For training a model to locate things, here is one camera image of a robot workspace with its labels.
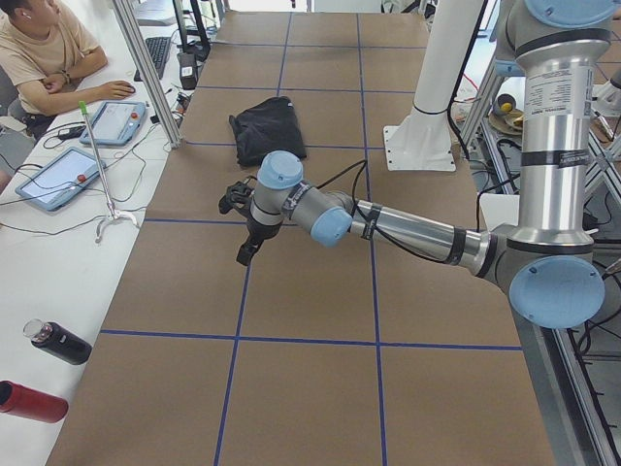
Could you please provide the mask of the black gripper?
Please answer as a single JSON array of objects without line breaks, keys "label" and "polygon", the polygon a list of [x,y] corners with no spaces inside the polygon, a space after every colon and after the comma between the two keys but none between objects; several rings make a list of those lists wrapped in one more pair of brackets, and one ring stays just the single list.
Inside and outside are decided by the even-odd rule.
[{"label": "black gripper", "polygon": [[263,242],[274,238],[282,225],[282,214],[268,212],[254,201],[254,181],[256,178],[245,178],[229,185],[218,202],[222,215],[235,210],[246,219],[249,236],[240,246],[236,258],[242,265],[250,265]]}]

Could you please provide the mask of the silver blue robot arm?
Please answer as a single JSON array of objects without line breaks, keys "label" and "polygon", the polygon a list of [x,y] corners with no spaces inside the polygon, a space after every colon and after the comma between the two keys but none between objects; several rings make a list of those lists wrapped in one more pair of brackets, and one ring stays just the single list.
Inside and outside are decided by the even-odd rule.
[{"label": "silver blue robot arm", "polygon": [[499,67],[525,76],[519,212],[515,224],[465,229],[309,183],[301,160],[277,150],[256,176],[230,185],[219,201],[248,236],[237,259],[248,265],[285,221],[332,247],[346,234],[386,241],[421,259],[460,266],[495,284],[511,308],[545,328],[594,317],[605,277],[593,265],[583,227],[592,157],[593,70],[610,44],[616,1],[505,1],[497,23]]}]

